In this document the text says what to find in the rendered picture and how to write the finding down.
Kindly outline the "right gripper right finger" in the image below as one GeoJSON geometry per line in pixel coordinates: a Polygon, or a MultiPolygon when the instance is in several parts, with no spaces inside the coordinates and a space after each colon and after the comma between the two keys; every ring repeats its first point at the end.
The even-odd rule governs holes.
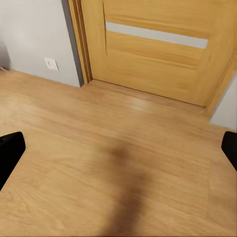
{"type": "Polygon", "coordinates": [[[222,140],[221,148],[237,171],[237,133],[226,131],[222,140]]]}

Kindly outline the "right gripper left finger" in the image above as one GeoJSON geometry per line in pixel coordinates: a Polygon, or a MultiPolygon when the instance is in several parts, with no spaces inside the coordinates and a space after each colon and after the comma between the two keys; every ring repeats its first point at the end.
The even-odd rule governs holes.
{"type": "Polygon", "coordinates": [[[20,131],[0,137],[0,191],[25,150],[24,136],[20,131]]]}

